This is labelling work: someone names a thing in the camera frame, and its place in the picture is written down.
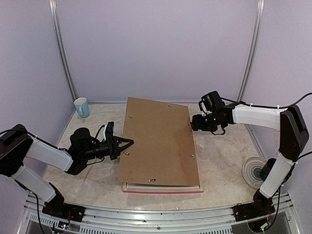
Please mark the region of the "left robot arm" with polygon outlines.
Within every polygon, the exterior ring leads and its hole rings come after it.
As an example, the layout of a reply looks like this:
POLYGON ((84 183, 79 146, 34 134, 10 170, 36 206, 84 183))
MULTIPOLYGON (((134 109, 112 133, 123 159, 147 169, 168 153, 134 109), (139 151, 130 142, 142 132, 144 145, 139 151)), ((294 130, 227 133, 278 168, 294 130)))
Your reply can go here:
POLYGON ((22 187, 28 189, 45 203, 55 215, 62 217, 68 213, 68 205, 63 196, 51 184, 25 166, 26 158, 34 159, 53 166, 70 175, 78 175, 90 160, 103 160, 108 156, 117 159, 123 151, 134 144, 132 139, 114 135, 114 122, 102 126, 104 139, 99 140, 82 127, 70 136, 69 149, 58 148, 30 133, 18 124, 0 133, 0 173, 11 177, 22 187))

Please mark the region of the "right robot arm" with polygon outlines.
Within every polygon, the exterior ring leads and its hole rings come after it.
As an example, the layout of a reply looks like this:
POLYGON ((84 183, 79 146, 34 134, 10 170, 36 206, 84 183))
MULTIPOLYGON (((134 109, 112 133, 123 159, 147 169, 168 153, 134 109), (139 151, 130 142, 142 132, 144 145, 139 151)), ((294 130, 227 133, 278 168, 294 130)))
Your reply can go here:
POLYGON ((309 141, 309 131, 297 103, 288 106, 263 106, 233 101, 212 91, 201 97, 200 113, 192 116, 193 131, 225 134, 229 125, 248 125, 269 129, 278 133, 278 155, 259 193, 267 199, 273 197, 285 183, 291 170, 303 157, 309 141))

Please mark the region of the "brown cardboard backing board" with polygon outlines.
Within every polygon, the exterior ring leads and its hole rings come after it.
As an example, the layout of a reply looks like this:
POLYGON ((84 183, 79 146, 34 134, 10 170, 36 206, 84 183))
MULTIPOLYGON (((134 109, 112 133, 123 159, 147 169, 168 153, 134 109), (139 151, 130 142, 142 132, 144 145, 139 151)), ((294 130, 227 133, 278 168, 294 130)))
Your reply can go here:
POLYGON ((134 141, 120 157, 120 182, 161 186, 200 184, 187 106, 129 97, 123 137, 134 141))

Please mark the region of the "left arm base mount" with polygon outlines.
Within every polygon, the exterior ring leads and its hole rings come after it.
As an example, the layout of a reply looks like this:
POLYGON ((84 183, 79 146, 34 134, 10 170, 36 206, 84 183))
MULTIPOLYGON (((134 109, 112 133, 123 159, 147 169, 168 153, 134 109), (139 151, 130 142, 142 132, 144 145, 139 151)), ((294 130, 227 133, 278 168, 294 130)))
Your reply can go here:
POLYGON ((64 197, 61 194, 56 194, 51 201, 45 202, 42 212, 68 221, 82 222, 85 209, 80 205, 65 203, 64 197))

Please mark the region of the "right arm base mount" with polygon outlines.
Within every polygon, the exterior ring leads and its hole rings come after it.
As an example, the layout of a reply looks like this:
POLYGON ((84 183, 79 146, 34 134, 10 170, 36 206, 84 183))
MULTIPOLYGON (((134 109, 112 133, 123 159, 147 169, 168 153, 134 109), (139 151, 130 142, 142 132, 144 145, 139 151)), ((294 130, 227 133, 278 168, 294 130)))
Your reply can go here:
POLYGON ((266 198, 259 189, 253 195, 253 201, 245 204, 238 203, 233 206, 236 221, 244 221, 274 213, 272 197, 266 198))

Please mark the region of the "pink wooden picture frame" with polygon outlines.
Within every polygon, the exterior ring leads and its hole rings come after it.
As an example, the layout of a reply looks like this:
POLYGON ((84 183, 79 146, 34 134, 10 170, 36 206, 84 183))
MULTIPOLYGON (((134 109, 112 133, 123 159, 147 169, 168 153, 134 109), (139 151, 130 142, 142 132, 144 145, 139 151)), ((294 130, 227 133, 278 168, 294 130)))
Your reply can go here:
POLYGON ((124 193, 132 193, 132 194, 152 194, 152 195, 184 195, 184 194, 200 194, 203 193, 203 189, 201 190, 127 190, 124 188, 124 184, 122 186, 122 191, 124 193))

